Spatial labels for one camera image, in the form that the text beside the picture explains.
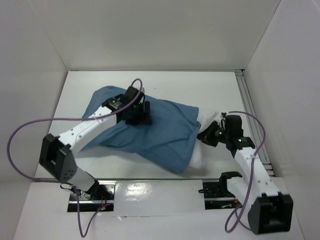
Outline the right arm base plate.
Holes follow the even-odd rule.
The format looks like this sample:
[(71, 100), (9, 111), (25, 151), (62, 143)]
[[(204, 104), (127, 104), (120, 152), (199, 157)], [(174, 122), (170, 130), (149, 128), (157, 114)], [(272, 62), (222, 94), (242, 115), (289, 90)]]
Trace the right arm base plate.
[(223, 190), (218, 181), (203, 181), (198, 193), (203, 195), (205, 210), (234, 209), (240, 204), (232, 193)]

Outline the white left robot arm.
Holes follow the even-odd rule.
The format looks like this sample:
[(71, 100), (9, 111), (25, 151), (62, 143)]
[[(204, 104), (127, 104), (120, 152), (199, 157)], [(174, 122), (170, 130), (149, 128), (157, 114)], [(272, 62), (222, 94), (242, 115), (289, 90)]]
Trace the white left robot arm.
[(118, 123), (150, 125), (150, 102), (143, 89), (129, 86), (124, 94), (106, 99), (86, 120), (70, 130), (42, 140), (39, 164), (59, 183), (71, 184), (88, 200), (97, 197), (100, 184), (77, 166), (76, 155), (94, 138)]

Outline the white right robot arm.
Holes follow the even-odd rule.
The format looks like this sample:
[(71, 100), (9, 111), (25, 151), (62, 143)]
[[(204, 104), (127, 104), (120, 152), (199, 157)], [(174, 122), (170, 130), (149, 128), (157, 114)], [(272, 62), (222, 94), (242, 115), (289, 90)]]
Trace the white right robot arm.
[(249, 229), (255, 235), (288, 232), (291, 229), (293, 199), (274, 184), (258, 156), (262, 146), (255, 146), (250, 137), (244, 136), (239, 114), (239, 111), (223, 113), (220, 122), (213, 121), (197, 136), (208, 146), (224, 144), (242, 169), (242, 173), (223, 172), (219, 178), (220, 194), (233, 195), (241, 208), (234, 225), (226, 226), (225, 231), (232, 232), (242, 215), (246, 214)]

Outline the white pillow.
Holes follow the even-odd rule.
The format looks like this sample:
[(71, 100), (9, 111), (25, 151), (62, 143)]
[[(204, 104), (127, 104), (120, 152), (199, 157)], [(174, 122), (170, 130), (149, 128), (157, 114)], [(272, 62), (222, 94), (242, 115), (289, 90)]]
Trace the white pillow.
[(204, 159), (203, 147), (204, 133), (210, 127), (214, 120), (217, 120), (219, 111), (212, 108), (199, 108), (196, 121), (199, 123), (199, 130), (197, 132), (195, 145), (193, 148), (192, 156), (190, 158), (188, 168), (193, 170), (202, 170), (206, 166)]

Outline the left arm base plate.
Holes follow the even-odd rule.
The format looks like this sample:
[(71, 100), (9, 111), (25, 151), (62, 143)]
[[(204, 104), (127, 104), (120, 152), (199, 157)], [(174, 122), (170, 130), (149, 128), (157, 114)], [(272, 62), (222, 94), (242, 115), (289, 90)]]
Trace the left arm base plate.
[(69, 199), (67, 205), (68, 213), (77, 212), (77, 197), (79, 199), (79, 211), (84, 213), (96, 212), (113, 212), (116, 182), (109, 180), (100, 180), (99, 187), (95, 195), (89, 196), (88, 194), (76, 193), (68, 184), (61, 184), (60, 188), (69, 191)]

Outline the blue fabric pillowcase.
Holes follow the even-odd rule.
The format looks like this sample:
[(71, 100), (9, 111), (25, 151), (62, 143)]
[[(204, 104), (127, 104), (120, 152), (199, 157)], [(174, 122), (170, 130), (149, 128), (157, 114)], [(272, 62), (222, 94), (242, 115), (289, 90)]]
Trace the blue fabric pillowcase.
[(150, 125), (120, 121), (85, 148), (102, 146), (136, 153), (174, 174), (188, 168), (202, 169), (205, 161), (197, 139), (201, 128), (199, 108), (148, 95), (145, 99), (150, 102)]

